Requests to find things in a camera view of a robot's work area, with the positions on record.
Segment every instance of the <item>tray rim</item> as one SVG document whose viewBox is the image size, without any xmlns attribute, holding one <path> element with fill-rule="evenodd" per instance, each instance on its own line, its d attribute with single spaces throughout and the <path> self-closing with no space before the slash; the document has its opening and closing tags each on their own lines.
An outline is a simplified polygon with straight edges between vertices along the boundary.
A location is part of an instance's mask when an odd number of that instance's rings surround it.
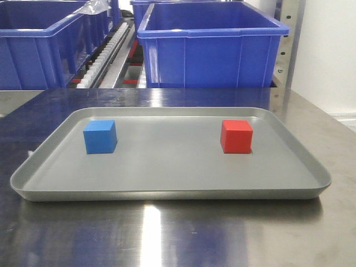
<svg viewBox="0 0 356 267">
<path fill-rule="evenodd" d="M 91 116 L 88 116 L 88 114 L 85 114 L 86 111 L 93 111 L 91 112 Z M 217 111 L 217 110 L 221 110 L 221 111 L 227 111 L 227 110 L 243 110 L 243 111 L 252 111 L 253 114 L 255 113 L 261 113 L 263 116 L 259 116 L 259 118 L 263 118 L 263 119 L 266 119 L 268 117 L 272 117 L 273 120 L 275 120 L 279 126 L 281 126 L 284 131 L 290 135 L 290 137 L 293 138 L 293 141 L 294 142 L 297 142 L 299 147 L 304 150 L 302 152 L 307 152 L 311 159 L 314 160 L 314 162 L 316 162 L 318 164 L 318 167 L 324 172 L 325 174 L 325 180 L 326 182 L 324 184 L 322 184 L 321 186 L 318 186 L 318 187 L 310 187 L 310 188 L 293 188 L 293 189 L 289 189 L 289 188 L 286 188 L 286 189 L 235 189 L 235 190 L 135 190 L 135 191 L 121 191 L 121 190 L 112 190 L 112 191 L 108 191 L 108 190 L 105 190 L 105 191 L 85 191 L 85 190 L 82 190 L 82 191 L 76 191 L 76 190 L 73 190 L 73 191 L 38 191 L 38 190 L 24 190 L 23 189 L 23 185 L 22 186 L 19 186 L 17 185 L 16 183 L 19 183 L 16 179 L 20 179 L 18 178 L 19 176 L 19 173 L 21 171 L 23 171 L 24 168 L 27 167 L 27 165 L 31 165 L 31 161 L 37 156 L 37 154 L 40 154 L 42 150 L 44 150 L 46 148 L 46 146 L 49 146 L 49 145 L 52 145 L 52 144 L 49 144 L 52 139 L 56 136 L 57 132 L 63 128 L 64 126 L 66 126 L 66 124 L 68 124 L 68 121 L 71 121 L 73 117 L 75 116 L 81 116 L 81 115 L 84 115 L 82 118 L 79 118 L 78 120 L 75 120 L 75 125 L 82 119 L 85 119 L 85 118 L 90 118 L 90 117 L 100 117 L 101 115 L 98 115 L 98 114 L 94 114 L 95 111 L 104 111 L 104 110 L 126 110 L 126 111 L 142 111 L 142 110 L 145 110 L 145 111 L 152 111 L 153 113 L 155 113 L 155 111 L 159 111 L 159 110 L 165 110 L 165 111 L 168 111 L 168 110 L 173 110 L 173 111 L 185 111 L 185 112 L 189 112 L 190 110 L 193 110 L 193 111 L 201 111 L 203 112 L 202 115 L 196 115 L 196 116 L 188 116 L 188 115 L 175 115 L 175 116 L 170 116 L 170 115 L 143 115 L 143 116 L 114 116 L 114 117 L 221 117 L 221 116 L 224 116 L 224 115 L 207 115 L 207 114 L 204 114 L 204 111 L 210 111 L 210 110 L 214 110 L 214 111 Z M 61 141 L 64 139 L 65 137 L 61 138 L 60 140 L 57 140 L 56 143 L 61 143 Z M 26 177 L 26 180 L 25 180 L 25 183 L 31 179 L 31 177 L 33 176 L 33 172 L 30 173 L 27 177 Z M 266 109 L 263 109 L 263 108 L 258 108 L 258 107 L 86 107 L 86 108 L 81 108 L 79 110 L 76 110 L 74 112 L 72 112 L 66 119 L 63 120 L 63 122 L 37 147 L 37 149 L 32 153 L 31 156 L 29 156 L 17 169 L 16 171 L 11 175 L 10 177 L 10 186 L 11 188 L 17 192 L 19 195 L 21 195 L 23 198 L 27 199 L 27 200 L 30 200 L 30 201 L 55 201 L 55 200 L 36 200 L 36 197 L 29 197 L 28 195 L 31 195 L 33 193 L 36 193 L 36 194 L 42 194 L 42 193 L 52 193 L 52 194 L 65 194 L 67 192 L 77 192 L 78 194 L 98 194 L 100 192 L 104 192 L 104 193 L 107 193 L 107 194 L 115 194 L 115 193 L 123 193 L 123 194 L 132 194 L 132 195 L 135 195 L 135 194 L 159 194 L 159 193 L 170 193 L 170 192 L 184 192 L 184 193 L 192 193 L 192 192 L 217 192 L 217 191 L 224 191 L 224 192 L 227 192 L 227 191 L 234 191 L 234 192 L 237 192 L 237 191 L 248 191 L 248 192 L 253 192 L 253 191 L 280 191 L 280 190 L 283 190 L 283 191 L 308 191 L 308 190 L 319 190 L 319 192 L 317 193 L 316 196 L 314 197 L 317 197 L 319 196 L 327 187 L 329 187 L 332 183 L 332 177 L 331 177 L 331 174 L 330 172 L 328 171 L 328 169 L 313 155 L 309 152 L 309 150 L 303 145 L 303 143 L 301 143 L 294 135 L 292 132 L 290 132 L 290 130 L 284 125 L 284 123 L 282 123 L 282 121 L 276 116 L 274 115 L 271 111 L 269 110 L 266 110 Z M 167 197 L 167 198 L 156 198 L 156 197 L 152 197 L 152 198 L 142 198 L 142 199 L 186 199 L 186 198 L 175 198 L 175 197 Z M 214 198 L 214 197 L 209 197 L 209 199 L 225 199 L 223 197 L 217 197 L 217 198 Z M 241 197 L 238 197 L 238 198 L 226 198 L 226 199 L 261 199 L 261 198 L 241 198 Z M 126 197 L 124 198 L 123 200 L 132 200 L 132 198 L 130 197 Z"/>
</svg>

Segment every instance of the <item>white wall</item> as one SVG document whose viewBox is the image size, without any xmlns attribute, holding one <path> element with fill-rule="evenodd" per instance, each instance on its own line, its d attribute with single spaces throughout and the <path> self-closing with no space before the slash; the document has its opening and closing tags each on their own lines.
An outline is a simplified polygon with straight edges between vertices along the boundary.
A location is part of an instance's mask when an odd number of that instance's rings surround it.
<svg viewBox="0 0 356 267">
<path fill-rule="evenodd" d="M 292 90 L 325 112 L 356 112 L 356 1 L 307 1 Z"/>
<path fill-rule="evenodd" d="M 246 2 L 274 17 L 276 0 L 246 0 Z"/>
</svg>

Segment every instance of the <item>blue cube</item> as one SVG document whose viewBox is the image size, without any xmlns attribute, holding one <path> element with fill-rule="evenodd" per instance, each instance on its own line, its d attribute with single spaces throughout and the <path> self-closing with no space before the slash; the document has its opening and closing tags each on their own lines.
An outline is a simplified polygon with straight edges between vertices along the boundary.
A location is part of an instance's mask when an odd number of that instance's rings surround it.
<svg viewBox="0 0 356 267">
<path fill-rule="evenodd" d="M 90 121 L 84 131 L 87 154 L 113 153 L 117 144 L 115 121 Z"/>
</svg>

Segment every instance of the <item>cube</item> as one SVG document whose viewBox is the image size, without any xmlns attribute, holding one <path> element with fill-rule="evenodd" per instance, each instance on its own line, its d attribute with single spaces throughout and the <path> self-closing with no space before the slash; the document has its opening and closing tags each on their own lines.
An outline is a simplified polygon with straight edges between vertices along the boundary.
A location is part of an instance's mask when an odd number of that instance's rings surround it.
<svg viewBox="0 0 356 267">
<path fill-rule="evenodd" d="M 224 153 L 251 153 L 253 129 L 245 120 L 223 120 L 220 143 Z"/>
<path fill-rule="evenodd" d="M 117 144 L 115 121 L 90 121 L 83 130 L 87 154 L 113 153 Z"/>
</svg>

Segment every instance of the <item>plastic bag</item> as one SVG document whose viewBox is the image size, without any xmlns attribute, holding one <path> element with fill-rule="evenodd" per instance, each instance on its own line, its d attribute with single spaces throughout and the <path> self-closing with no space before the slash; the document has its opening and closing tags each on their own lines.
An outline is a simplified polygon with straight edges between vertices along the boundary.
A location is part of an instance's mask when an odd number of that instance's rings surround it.
<svg viewBox="0 0 356 267">
<path fill-rule="evenodd" d="M 110 5 L 107 0 L 89 0 L 84 6 L 74 11 L 74 13 L 96 15 L 109 9 Z"/>
</svg>

